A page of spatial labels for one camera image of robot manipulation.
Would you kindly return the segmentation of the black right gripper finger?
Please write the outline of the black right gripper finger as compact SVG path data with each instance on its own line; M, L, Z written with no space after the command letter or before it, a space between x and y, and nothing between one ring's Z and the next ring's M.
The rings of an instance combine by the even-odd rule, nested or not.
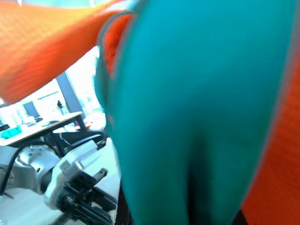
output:
M116 209L116 225L133 225L133 219L123 193L122 184L120 184L118 205Z

